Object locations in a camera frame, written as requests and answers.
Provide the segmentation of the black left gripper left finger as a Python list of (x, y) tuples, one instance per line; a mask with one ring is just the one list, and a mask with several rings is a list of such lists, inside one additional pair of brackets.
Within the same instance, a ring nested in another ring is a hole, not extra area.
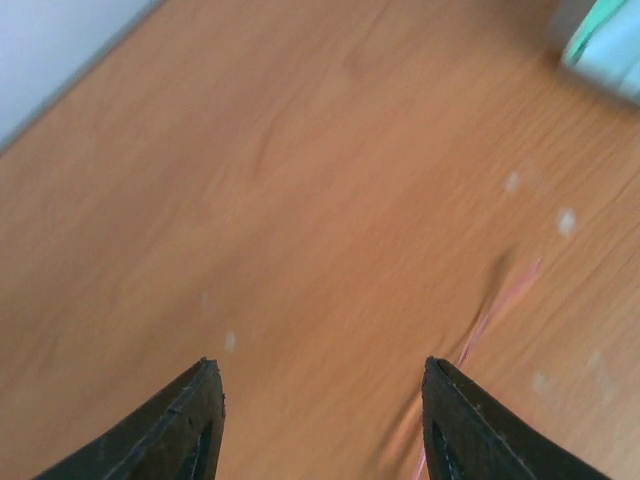
[(217, 362), (202, 358), (39, 479), (213, 479), (224, 431)]

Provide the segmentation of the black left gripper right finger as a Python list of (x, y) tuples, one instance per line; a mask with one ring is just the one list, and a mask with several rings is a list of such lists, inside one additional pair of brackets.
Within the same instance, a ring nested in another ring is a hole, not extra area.
[(426, 360), (422, 401), (431, 479), (608, 479), (531, 428), (445, 359)]

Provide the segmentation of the grey glasses case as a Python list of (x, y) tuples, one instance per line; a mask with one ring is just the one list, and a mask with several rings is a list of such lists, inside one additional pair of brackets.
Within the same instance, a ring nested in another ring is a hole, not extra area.
[(562, 1), (548, 38), (566, 71), (639, 105), (639, 0)]

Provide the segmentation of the light blue cleaning cloth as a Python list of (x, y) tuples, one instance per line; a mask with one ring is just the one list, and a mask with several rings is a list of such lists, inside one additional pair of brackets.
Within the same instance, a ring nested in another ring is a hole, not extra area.
[(639, 103), (638, 1), (627, 1), (586, 42), (576, 70), (599, 86)]

